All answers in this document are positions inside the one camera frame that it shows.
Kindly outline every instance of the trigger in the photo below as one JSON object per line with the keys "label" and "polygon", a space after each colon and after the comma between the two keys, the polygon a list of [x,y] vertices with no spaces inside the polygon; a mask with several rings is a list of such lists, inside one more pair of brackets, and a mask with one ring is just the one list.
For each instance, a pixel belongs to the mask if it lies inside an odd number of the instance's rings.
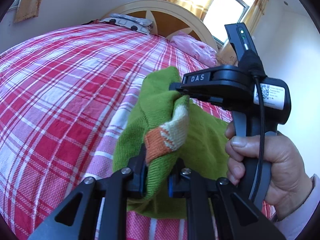
{"label": "trigger", "polygon": [[232,111],[233,124],[237,136],[246,137],[247,134],[247,116],[244,113]]}

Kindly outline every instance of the wrist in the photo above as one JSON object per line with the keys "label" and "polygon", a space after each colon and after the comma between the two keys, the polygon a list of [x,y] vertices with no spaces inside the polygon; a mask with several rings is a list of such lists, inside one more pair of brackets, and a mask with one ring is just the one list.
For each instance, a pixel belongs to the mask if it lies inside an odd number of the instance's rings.
{"label": "wrist", "polygon": [[307,174],[304,174],[300,180],[299,186],[275,205],[278,220],[282,220],[295,212],[308,198],[313,188],[312,180]]}

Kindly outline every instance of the white wall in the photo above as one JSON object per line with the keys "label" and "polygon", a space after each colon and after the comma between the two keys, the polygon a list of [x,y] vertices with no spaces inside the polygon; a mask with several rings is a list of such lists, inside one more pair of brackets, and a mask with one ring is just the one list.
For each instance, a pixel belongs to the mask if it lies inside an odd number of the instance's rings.
{"label": "white wall", "polygon": [[310,17],[285,12],[262,56],[266,74],[284,80],[292,110],[278,129],[299,149],[309,176],[320,174],[320,34]]}
{"label": "white wall", "polygon": [[42,0],[39,16],[13,23],[15,10],[0,22],[0,53],[32,37],[100,18],[111,9],[134,0]]}
{"label": "white wall", "polygon": [[260,57],[268,50],[268,47],[276,34],[276,30],[280,26],[284,14],[281,2],[282,1],[279,0],[269,0],[265,9],[265,14],[261,16],[252,35],[253,42]]}

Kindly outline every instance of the window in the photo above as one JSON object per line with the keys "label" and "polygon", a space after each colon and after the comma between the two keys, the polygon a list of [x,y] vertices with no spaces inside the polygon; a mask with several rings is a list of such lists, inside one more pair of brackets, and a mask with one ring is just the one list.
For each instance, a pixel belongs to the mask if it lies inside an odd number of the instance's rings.
{"label": "window", "polygon": [[13,4],[10,6],[9,10],[13,10],[18,7],[20,0],[14,0]]}
{"label": "window", "polygon": [[218,43],[223,44],[228,35],[225,24],[239,22],[253,0],[214,0],[203,22]]}

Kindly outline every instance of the black cable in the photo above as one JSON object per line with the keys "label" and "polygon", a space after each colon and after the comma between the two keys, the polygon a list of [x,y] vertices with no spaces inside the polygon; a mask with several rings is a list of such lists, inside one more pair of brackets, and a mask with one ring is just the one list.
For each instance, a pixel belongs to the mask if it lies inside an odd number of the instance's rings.
{"label": "black cable", "polygon": [[256,184],[254,186],[253,194],[251,201],[254,202],[261,181],[261,173],[262,173],[262,164],[263,164],[263,154],[264,154],[264,138],[265,138],[265,109],[263,104],[263,96],[262,89],[260,87],[260,79],[258,76],[253,76],[254,83],[257,87],[258,97],[259,97],[259,106],[260,106],[260,121],[261,121],[261,130],[260,130],[260,148],[259,148],[259,158],[258,158],[258,175]]}

